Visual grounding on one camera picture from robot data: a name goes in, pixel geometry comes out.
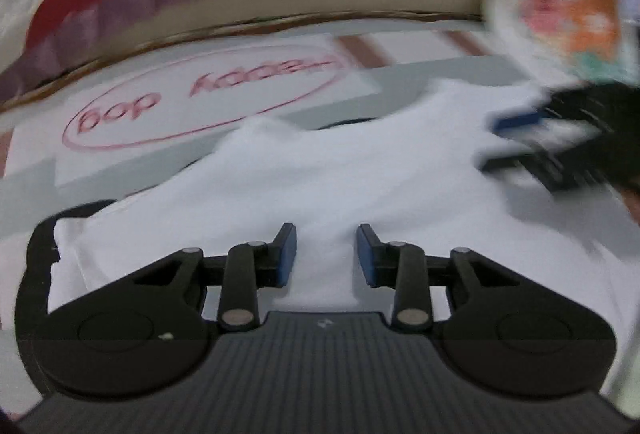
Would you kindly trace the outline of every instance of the brown stripe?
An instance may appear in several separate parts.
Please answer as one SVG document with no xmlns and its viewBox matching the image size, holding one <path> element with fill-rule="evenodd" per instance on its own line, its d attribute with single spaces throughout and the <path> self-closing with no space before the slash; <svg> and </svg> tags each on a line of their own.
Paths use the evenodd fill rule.
<svg viewBox="0 0 640 434">
<path fill-rule="evenodd" d="M 361 35 L 343 35 L 336 37 L 335 41 L 365 69 L 383 68 L 392 64 L 391 58 Z"/>
<path fill-rule="evenodd" d="M 443 31 L 442 34 L 448 37 L 449 40 L 462 49 L 467 55 L 484 57 L 491 54 L 482 49 L 476 40 L 469 36 L 466 31 Z"/>
<path fill-rule="evenodd" d="M 4 166 L 6 165 L 6 159 L 9 156 L 9 145 L 11 144 L 11 137 L 14 134 L 14 130 L 0 134 L 0 178 L 4 176 Z"/>
</svg>

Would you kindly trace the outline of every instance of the white fabric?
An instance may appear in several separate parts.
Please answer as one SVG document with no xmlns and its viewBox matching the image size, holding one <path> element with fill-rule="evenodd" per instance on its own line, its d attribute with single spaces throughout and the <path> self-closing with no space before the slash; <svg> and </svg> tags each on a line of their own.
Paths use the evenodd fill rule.
<svg viewBox="0 0 640 434">
<path fill-rule="evenodd" d="M 224 254 L 298 228 L 289 285 L 271 309 L 388 311 L 388 292 L 364 289 L 354 232 L 431 255 L 468 246 L 597 311 L 628 344 L 639 296 L 640 231 L 608 192 L 554 200 L 539 184 L 482 176 L 476 153 L 509 146 L 485 130 L 493 110 L 526 107 L 530 85 L 442 80 L 436 93 L 389 117 L 324 131 L 248 120 L 214 154 L 161 186 L 86 220 L 60 220 L 61 260 L 49 308 L 185 246 Z"/>
</svg>

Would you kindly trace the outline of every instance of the blue edge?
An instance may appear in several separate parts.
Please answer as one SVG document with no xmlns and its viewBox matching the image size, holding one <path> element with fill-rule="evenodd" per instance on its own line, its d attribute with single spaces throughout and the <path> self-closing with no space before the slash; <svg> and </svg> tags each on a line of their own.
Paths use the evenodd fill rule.
<svg viewBox="0 0 640 434">
<path fill-rule="evenodd" d="M 496 118 L 490 126 L 492 133 L 500 136 L 505 131 L 518 127 L 527 127 L 529 125 L 538 125 L 545 117 L 541 111 L 523 112 L 515 116 L 507 116 L 505 118 Z"/>
<path fill-rule="evenodd" d="M 278 263 L 278 287 L 284 287 L 289 281 L 289 274 L 293 268 L 293 261 L 296 258 L 296 250 L 298 248 L 298 236 L 296 235 L 296 227 L 291 229 L 287 236 L 280 253 L 280 262 Z"/>
<path fill-rule="evenodd" d="M 356 231 L 356 247 L 358 250 L 358 259 L 362 267 L 362 273 L 369 286 L 376 286 L 376 271 L 373 267 L 373 249 L 367 240 L 362 227 L 359 226 Z"/>
</svg>

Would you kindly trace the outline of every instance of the ribbed gray plate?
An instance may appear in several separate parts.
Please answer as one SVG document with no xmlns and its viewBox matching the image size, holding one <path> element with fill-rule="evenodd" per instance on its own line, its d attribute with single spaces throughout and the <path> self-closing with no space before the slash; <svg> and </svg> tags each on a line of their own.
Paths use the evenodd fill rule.
<svg viewBox="0 0 640 434">
<path fill-rule="evenodd" d="M 28 434 L 622 434 L 629 425 L 595 394 L 494 396 L 378 314 L 280 312 L 224 335 L 199 370 L 157 394 L 119 403 L 55 394 L 20 422 Z"/>
</svg>

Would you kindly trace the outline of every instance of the black object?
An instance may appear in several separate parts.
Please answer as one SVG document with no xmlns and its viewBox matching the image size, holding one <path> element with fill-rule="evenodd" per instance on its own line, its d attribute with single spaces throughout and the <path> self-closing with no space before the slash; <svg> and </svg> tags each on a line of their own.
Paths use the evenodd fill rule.
<svg viewBox="0 0 640 434">
<path fill-rule="evenodd" d="M 499 116 L 493 130 L 500 134 L 543 118 L 587 122 L 599 134 L 561 150 L 486 156 L 479 169 L 495 174 L 524 168 L 550 192 L 609 183 L 640 194 L 634 182 L 640 176 L 640 90 L 612 82 L 560 91 L 534 112 Z"/>
<path fill-rule="evenodd" d="M 353 118 L 352 120 L 342 120 L 340 122 L 334 122 L 332 124 L 320 127 L 318 130 L 331 129 L 334 127 L 340 127 L 342 125 L 362 124 L 363 122 L 370 122 L 371 120 L 375 120 L 375 118 Z"/>
<path fill-rule="evenodd" d="M 357 254 L 378 313 L 270 312 L 255 291 L 282 286 L 295 228 L 226 257 L 176 252 L 52 313 L 35 353 L 57 387 L 28 434 L 623 434 L 598 396 L 615 353 L 607 323 L 465 248 L 428 257 L 382 243 L 367 224 Z M 200 317 L 222 284 L 216 322 Z M 452 316 L 434 322 L 430 284 Z"/>
<path fill-rule="evenodd" d="M 31 234 L 26 252 L 27 267 L 15 300 L 15 337 L 24 369 L 43 396 L 50 394 L 54 387 L 36 361 L 33 340 L 38 324 L 47 317 L 51 265 L 60 260 L 53 228 L 59 219 L 87 218 L 114 202 L 115 200 L 101 200 L 69 208 L 42 221 Z"/>
</svg>

